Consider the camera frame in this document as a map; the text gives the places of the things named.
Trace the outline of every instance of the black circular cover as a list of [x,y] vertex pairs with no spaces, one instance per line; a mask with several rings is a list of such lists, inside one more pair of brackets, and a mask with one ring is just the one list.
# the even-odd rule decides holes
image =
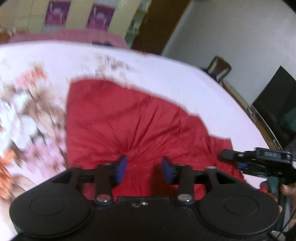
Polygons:
[[261,235],[279,216],[278,205],[270,196],[237,184],[216,187],[200,200],[198,210],[209,226],[233,237]]
[[39,185],[10,206],[16,229],[33,237],[57,237],[80,227],[90,215],[89,201],[67,184]]

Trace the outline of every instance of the red fabric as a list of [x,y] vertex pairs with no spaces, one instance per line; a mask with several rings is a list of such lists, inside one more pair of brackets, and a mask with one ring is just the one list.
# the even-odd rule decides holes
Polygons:
[[[67,103],[68,165],[93,169],[103,162],[128,156],[123,183],[113,189],[118,196],[174,195],[160,169],[163,156],[174,164],[188,164],[195,170],[216,166],[243,180],[234,164],[217,155],[232,149],[230,140],[210,137],[197,116],[180,107],[107,80],[83,80],[70,87]],[[195,185],[195,198],[205,194]],[[91,185],[84,195],[93,199]]]

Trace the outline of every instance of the black screen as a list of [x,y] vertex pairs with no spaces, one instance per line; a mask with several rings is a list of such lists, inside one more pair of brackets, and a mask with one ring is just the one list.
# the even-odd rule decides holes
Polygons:
[[253,106],[285,148],[296,135],[296,80],[280,66]]

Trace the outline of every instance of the wooden door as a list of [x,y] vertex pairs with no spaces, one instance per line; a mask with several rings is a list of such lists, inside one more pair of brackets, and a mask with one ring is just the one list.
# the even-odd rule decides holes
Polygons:
[[132,49],[161,54],[190,0],[152,0]]

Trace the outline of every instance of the red cloth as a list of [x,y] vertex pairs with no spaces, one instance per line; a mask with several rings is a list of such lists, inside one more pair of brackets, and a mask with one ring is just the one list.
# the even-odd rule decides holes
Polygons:
[[[175,195],[177,187],[165,183],[160,169],[163,156],[195,170],[216,166],[243,180],[235,164],[219,161],[225,148],[232,149],[230,140],[210,137],[200,118],[163,99],[107,80],[83,80],[70,87],[68,165],[93,169],[126,154],[127,170],[123,183],[113,189],[114,198]],[[204,194],[204,186],[195,185],[195,198]],[[84,195],[93,199],[90,185]]]

